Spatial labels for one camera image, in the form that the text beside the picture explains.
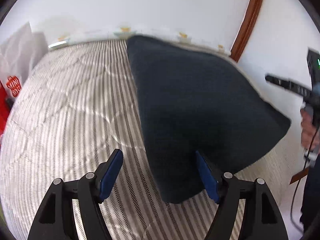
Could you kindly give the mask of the person's right hand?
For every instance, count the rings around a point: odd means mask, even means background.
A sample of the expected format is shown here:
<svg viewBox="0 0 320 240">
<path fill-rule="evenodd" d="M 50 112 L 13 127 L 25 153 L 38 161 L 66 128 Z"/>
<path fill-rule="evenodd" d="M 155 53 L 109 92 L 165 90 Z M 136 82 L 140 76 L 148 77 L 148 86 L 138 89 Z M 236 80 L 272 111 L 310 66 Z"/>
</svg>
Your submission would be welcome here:
<svg viewBox="0 0 320 240">
<path fill-rule="evenodd" d="M 312 124 L 312 116 L 303 108 L 300 110 L 300 114 L 302 116 L 300 123 L 302 128 L 301 145 L 307 150 L 310 148 L 313 151 L 319 145 L 319 132 L 317 132 L 317 135 L 313 139 L 317 128 Z"/>
</svg>

